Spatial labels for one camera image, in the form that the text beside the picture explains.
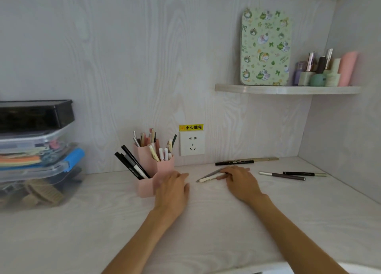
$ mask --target white desk surface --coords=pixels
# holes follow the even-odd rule
[[[332,177],[303,182],[257,174],[319,171],[298,157],[250,168],[262,191],[334,259],[381,268],[381,205]],[[176,169],[190,174],[189,205],[144,273],[201,274],[283,261],[255,214],[224,181],[195,183],[216,166]],[[152,209],[154,198],[137,197],[134,181],[127,171],[88,175],[57,208],[0,213],[1,273],[100,273]]]

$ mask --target cartoon pattern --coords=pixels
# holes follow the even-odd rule
[[[243,84],[287,84],[290,49],[291,22],[284,11],[245,9],[241,26]]]

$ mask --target electrical outlet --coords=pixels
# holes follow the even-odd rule
[[[180,132],[180,156],[205,154],[205,132]]]

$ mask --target yellow warning sticker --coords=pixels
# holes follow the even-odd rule
[[[197,124],[197,125],[181,125],[179,126],[180,132],[185,131],[202,131],[204,130],[204,124]]]

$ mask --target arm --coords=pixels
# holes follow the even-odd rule
[[[257,180],[244,168],[228,167],[226,183],[233,195],[248,204],[275,240],[295,274],[347,274],[261,192]]]
[[[156,190],[155,207],[102,274],[140,274],[156,244],[188,203],[188,173],[174,171]]]

